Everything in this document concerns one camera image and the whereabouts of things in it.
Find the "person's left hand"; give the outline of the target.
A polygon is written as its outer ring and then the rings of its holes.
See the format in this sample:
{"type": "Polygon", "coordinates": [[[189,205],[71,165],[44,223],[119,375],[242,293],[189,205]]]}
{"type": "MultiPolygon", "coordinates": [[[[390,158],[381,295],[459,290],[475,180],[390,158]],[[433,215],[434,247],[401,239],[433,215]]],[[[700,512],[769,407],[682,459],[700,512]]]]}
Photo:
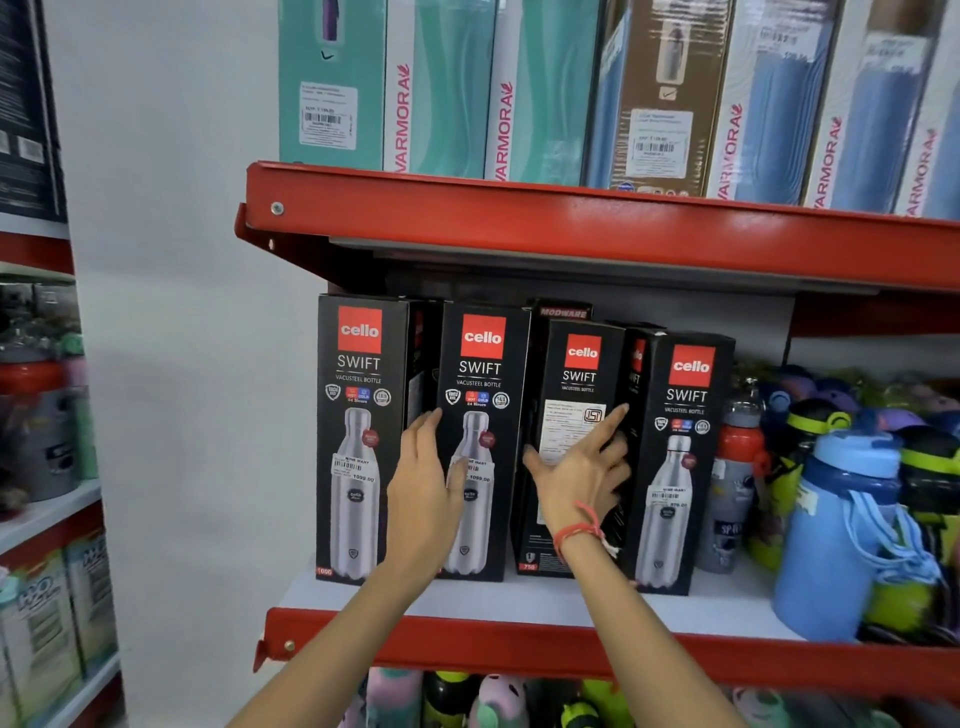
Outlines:
{"type": "Polygon", "coordinates": [[[387,489],[384,563],[408,584],[438,576],[458,534],[461,517],[449,514],[449,469],[437,450],[443,411],[420,415],[402,434],[396,470],[387,489]]]}

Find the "person's right hand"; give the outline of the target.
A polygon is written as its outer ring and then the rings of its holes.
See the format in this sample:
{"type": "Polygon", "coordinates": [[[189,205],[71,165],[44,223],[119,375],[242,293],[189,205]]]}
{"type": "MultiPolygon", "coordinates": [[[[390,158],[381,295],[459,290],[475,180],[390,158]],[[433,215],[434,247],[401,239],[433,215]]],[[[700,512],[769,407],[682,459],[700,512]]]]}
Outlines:
{"type": "Polygon", "coordinates": [[[535,490],[541,516],[555,542],[576,532],[595,533],[605,518],[606,494],[629,479],[627,461],[615,469],[602,469],[595,460],[599,450],[616,433],[622,433],[619,426],[628,412],[627,403],[615,407],[558,461],[555,488],[535,490]]]}

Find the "black steel bottle box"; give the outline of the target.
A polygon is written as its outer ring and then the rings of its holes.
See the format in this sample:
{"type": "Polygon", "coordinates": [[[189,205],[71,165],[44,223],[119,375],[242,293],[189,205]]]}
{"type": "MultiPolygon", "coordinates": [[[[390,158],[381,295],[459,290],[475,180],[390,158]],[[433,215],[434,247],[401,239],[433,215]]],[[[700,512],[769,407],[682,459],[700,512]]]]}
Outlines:
{"type": "Polygon", "coordinates": [[[402,433],[432,408],[438,315],[408,297],[318,299],[318,580],[360,584],[382,560],[402,433]]]}
{"type": "Polygon", "coordinates": [[[527,307],[446,301],[442,306],[437,450],[466,464],[462,516],[439,578],[503,580],[532,313],[527,307]]]}
{"type": "Polygon", "coordinates": [[[666,334],[667,328],[650,321],[637,321],[624,324],[625,340],[622,357],[621,389],[622,400],[629,405],[628,417],[640,415],[645,403],[648,375],[646,373],[646,355],[649,342],[657,334],[666,334]]]}
{"type": "Polygon", "coordinates": [[[522,454],[530,445],[544,463],[555,465],[605,419],[617,405],[626,335],[626,327],[614,323],[534,317],[510,513],[519,576],[572,577],[554,549],[522,454]]]}
{"type": "Polygon", "coordinates": [[[631,480],[619,564],[639,592],[690,591],[735,353],[735,339],[713,333],[667,329],[649,342],[644,405],[621,424],[631,480]]]}

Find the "person's right forearm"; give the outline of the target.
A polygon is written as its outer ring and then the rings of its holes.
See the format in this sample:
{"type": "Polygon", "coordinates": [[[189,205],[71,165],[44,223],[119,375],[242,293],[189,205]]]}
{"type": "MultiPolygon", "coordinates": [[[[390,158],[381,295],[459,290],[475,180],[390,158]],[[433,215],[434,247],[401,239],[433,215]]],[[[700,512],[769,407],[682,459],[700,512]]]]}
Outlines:
{"type": "Polygon", "coordinates": [[[637,728],[748,728],[593,532],[558,542],[637,728]]]}

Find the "person's left forearm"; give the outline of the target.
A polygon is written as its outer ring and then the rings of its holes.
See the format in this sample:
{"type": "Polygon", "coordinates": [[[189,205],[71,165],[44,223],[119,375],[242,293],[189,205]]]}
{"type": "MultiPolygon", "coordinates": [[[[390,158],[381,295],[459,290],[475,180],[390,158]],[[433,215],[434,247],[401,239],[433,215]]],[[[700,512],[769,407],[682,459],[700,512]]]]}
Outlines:
{"type": "Polygon", "coordinates": [[[441,564],[426,552],[387,557],[226,728],[337,728],[378,651],[441,564]]]}

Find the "grey bottle with red collar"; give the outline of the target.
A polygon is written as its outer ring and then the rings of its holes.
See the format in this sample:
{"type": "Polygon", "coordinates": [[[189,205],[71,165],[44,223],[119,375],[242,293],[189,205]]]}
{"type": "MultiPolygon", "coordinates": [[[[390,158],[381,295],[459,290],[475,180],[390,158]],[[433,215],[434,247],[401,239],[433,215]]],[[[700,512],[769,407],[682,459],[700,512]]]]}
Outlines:
{"type": "Polygon", "coordinates": [[[761,423],[762,401],[756,387],[737,392],[727,403],[695,561],[704,572],[730,574],[738,560],[756,480],[770,463],[761,423]]]}

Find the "black box with red lettering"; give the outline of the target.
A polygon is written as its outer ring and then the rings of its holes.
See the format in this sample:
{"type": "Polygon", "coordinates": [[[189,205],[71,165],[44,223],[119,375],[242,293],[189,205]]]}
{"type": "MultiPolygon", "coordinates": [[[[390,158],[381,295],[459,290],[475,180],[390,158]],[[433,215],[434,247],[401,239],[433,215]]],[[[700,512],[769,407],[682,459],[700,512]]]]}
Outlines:
{"type": "Polygon", "coordinates": [[[535,297],[524,305],[532,316],[532,332],[538,334],[548,330],[549,323],[555,319],[572,321],[593,321],[594,305],[590,302],[565,298],[535,297]]]}

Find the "green black kids bottle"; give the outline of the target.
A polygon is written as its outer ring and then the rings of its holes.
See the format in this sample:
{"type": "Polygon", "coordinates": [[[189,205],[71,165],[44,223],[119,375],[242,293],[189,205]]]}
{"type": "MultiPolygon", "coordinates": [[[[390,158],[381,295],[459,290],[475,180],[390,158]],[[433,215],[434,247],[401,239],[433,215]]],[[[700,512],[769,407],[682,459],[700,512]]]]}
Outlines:
{"type": "Polygon", "coordinates": [[[769,440],[771,468],[757,482],[745,540],[750,557],[769,572],[776,574],[782,564],[801,475],[818,438],[848,429],[852,419],[831,401],[810,397],[789,406],[784,425],[769,440]]]}

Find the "row of pastel animal bottles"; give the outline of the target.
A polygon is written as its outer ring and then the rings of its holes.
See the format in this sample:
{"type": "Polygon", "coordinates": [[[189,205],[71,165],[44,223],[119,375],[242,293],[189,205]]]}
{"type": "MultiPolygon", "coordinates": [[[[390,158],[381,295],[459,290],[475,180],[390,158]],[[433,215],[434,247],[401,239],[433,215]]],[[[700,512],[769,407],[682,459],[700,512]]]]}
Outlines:
{"type": "MultiPolygon", "coordinates": [[[[906,698],[721,686],[748,728],[960,728],[960,708],[906,698]]],[[[619,686],[583,678],[372,667],[337,728],[640,728],[619,686]]]]}

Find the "pile of colourful kids bottles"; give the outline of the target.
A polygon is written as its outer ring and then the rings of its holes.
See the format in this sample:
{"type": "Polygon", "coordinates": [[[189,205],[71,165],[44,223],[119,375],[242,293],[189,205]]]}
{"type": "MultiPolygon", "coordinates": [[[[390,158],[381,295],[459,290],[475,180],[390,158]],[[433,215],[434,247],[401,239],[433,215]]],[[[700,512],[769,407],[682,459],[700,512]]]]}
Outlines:
{"type": "Polygon", "coordinates": [[[878,585],[864,618],[863,638],[888,644],[960,648],[960,404],[907,373],[882,382],[846,368],[814,375],[799,365],[773,368],[739,363],[734,381],[755,387],[761,400],[766,447],[786,422],[787,410],[810,398],[849,413],[859,429],[888,432],[906,456],[898,473],[899,501],[918,523],[923,546],[940,565],[933,585],[878,585]]]}

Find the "blue white bottle box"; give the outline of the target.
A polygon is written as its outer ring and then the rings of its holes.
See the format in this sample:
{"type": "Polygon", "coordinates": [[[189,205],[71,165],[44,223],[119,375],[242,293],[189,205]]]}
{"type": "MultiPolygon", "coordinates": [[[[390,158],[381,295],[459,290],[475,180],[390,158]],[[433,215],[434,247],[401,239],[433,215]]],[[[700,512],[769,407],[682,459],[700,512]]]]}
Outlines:
{"type": "Polygon", "coordinates": [[[894,214],[960,222],[960,31],[937,42],[894,214]]]}
{"type": "Polygon", "coordinates": [[[947,0],[842,0],[801,204],[893,211],[947,0]]]}
{"type": "Polygon", "coordinates": [[[610,187],[618,134],[620,96],[629,43],[633,0],[608,0],[603,47],[599,58],[592,136],[586,171],[590,188],[610,187]]]}
{"type": "Polygon", "coordinates": [[[798,205],[838,0],[734,0],[707,198],[798,205]]]}

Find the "slim green bottle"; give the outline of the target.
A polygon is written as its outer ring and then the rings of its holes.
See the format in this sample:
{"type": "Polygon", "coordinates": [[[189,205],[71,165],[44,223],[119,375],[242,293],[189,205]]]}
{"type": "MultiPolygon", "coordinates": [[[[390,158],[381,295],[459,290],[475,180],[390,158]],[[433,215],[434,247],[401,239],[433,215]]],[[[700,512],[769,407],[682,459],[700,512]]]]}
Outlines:
{"type": "Polygon", "coordinates": [[[61,337],[59,346],[73,405],[78,479],[97,480],[99,468],[90,403],[89,366],[83,334],[68,331],[61,337]]]}

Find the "white green product box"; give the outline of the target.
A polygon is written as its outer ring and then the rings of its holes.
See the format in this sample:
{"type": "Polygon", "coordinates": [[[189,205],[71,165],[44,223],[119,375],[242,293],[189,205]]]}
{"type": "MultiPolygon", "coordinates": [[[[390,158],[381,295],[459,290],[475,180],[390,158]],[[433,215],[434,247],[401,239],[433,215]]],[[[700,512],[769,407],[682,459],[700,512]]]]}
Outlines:
{"type": "Polygon", "coordinates": [[[70,541],[64,549],[66,576],[83,677],[93,678],[117,653],[113,583],[105,528],[70,541]]]}
{"type": "Polygon", "coordinates": [[[19,728],[45,728],[85,682],[60,550],[6,575],[0,584],[0,638],[19,728]]]}

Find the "white shelving unit red trim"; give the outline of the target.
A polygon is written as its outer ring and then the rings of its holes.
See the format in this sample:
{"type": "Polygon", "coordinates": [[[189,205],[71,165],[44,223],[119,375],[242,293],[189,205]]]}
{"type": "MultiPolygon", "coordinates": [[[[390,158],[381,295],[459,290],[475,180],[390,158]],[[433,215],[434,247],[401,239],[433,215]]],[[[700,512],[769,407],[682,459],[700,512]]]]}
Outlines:
{"type": "MultiPolygon", "coordinates": [[[[82,333],[67,225],[0,212],[0,346],[38,349],[61,364],[61,339],[82,333]]],[[[101,486],[80,480],[60,497],[31,503],[0,471],[0,584],[7,574],[104,528],[101,486]]],[[[103,728],[121,707],[118,650],[45,728],[103,728]]],[[[19,728],[13,679],[0,637],[0,728],[19,728]]]]}

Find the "grey jug with red lid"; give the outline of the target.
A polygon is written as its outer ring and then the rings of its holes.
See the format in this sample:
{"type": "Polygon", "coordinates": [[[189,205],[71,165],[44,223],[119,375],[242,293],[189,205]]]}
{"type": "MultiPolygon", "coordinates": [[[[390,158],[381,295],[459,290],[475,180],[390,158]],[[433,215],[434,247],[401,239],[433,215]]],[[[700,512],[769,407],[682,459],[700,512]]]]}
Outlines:
{"type": "Polygon", "coordinates": [[[0,472],[30,503],[78,486],[66,368],[37,348],[0,346],[0,472]]]}

